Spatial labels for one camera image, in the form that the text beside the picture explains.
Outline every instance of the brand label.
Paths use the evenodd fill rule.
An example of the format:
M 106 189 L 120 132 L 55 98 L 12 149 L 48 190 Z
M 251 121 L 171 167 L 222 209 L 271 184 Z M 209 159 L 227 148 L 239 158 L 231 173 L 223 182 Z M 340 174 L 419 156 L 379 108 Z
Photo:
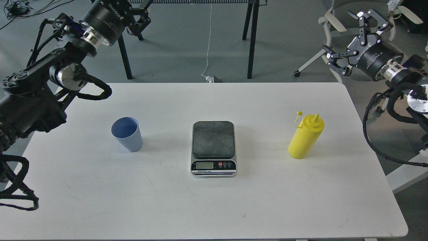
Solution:
M 367 47 L 358 55 L 357 60 L 360 60 L 361 56 L 371 47 L 370 43 L 367 44 Z
M 123 17 L 116 11 L 116 9 L 113 7 L 113 5 L 111 5 L 111 3 L 108 4 L 109 8 L 113 11 L 114 14 L 116 14 L 116 16 L 122 20 Z

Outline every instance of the scale display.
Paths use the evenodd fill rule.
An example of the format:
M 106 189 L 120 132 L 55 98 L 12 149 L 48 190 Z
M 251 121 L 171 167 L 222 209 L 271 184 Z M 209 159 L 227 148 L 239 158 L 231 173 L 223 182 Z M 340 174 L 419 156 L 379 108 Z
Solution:
M 232 122 L 196 122 L 193 125 L 190 172 L 197 177 L 231 177 L 236 170 Z

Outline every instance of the lcd screen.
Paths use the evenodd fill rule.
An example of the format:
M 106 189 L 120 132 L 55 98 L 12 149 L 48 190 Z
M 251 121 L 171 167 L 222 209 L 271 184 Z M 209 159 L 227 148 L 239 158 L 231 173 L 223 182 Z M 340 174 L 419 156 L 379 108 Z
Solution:
M 197 169 L 213 169 L 214 163 L 196 163 Z

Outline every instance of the chair armrest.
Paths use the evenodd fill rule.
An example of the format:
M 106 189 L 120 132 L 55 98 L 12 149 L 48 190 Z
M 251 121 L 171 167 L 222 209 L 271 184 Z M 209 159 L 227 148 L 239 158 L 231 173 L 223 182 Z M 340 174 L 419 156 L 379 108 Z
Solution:
M 333 14 L 326 12 L 324 16 L 337 31 L 339 31 L 341 33 L 346 32 L 346 28 L 339 21 L 339 19 L 337 19 L 335 16 L 333 16 Z
M 416 14 L 414 14 L 412 11 L 410 11 L 405 6 L 398 6 L 398 8 L 396 10 L 394 10 L 392 13 L 394 15 L 402 13 L 402 14 L 404 14 L 404 16 L 406 16 L 410 21 L 412 21 L 415 24 L 422 24 L 423 23 L 422 19 L 420 19 L 418 16 L 416 16 Z
M 392 15 L 389 16 L 389 21 L 392 23 L 392 28 L 389 31 L 390 32 L 389 41 L 392 41 L 394 39 L 395 33 L 396 33 L 396 30 L 395 30 L 396 27 L 395 27 L 394 18 Z

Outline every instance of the chair wheel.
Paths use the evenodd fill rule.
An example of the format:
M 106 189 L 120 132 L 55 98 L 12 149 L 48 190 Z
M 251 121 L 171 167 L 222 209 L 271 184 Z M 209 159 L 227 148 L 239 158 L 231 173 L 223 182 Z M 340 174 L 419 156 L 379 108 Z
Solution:
M 382 110 L 382 107 L 378 106 L 376 108 L 376 112 L 382 114 L 384 112 L 384 110 Z

